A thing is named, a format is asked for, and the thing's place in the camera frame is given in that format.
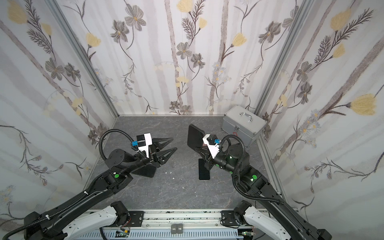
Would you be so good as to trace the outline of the black smartphone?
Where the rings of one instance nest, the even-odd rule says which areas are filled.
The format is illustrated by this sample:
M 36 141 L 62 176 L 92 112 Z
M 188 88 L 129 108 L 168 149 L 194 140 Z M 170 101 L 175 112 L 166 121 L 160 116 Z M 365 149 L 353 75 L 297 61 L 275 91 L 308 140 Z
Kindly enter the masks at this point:
M 210 171 L 205 167 L 205 161 L 203 159 L 199 159 L 199 180 L 210 180 Z

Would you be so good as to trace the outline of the black phone case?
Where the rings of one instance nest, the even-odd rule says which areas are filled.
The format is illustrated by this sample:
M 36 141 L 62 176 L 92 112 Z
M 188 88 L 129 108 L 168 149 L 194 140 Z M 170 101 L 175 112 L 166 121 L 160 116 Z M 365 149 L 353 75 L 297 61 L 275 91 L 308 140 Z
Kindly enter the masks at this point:
M 189 125 L 188 128 L 188 139 L 187 145 L 195 150 L 196 148 L 201 149 L 203 147 L 203 137 L 205 136 L 205 132 L 193 124 Z

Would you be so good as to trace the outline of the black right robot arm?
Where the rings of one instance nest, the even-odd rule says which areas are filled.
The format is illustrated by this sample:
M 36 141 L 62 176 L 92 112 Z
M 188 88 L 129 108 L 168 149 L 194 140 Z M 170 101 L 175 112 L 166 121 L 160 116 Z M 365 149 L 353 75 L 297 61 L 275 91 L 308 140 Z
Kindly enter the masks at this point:
M 240 225 L 256 227 L 274 240 L 332 239 L 327 230 L 318 229 L 301 217 L 267 178 L 249 164 L 249 154 L 239 137 L 227 135 L 220 140 L 216 135 L 197 133 L 188 137 L 187 144 L 202 157 L 208 171 L 217 166 L 230 173 L 235 190 L 248 200 L 260 202 L 272 215 L 269 218 L 248 201 L 242 201 L 234 209 Z

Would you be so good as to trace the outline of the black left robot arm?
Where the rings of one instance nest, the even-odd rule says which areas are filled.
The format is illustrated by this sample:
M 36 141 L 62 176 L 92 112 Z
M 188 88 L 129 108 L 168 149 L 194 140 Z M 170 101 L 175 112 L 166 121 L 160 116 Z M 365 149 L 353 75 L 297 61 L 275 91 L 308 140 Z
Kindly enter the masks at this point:
M 111 133 L 125 136 L 135 154 L 122 149 L 113 150 L 108 157 L 103 151 L 104 139 Z M 119 193 L 133 180 L 133 175 L 153 178 L 156 170 L 166 164 L 177 148 L 165 150 L 173 138 L 152 138 L 150 134 L 133 139 L 118 129 L 105 131 L 99 140 L 99 153 L 108 170 L 95 177 L 89 186 L 65 203 L 42 214 L 33 212 L 24 219 L 24 225 L 5 234 L 4 240 L 24 232 L 26 240 L 64 240 L 69 238 L 65 228 L 76 218 L 99 202 Z

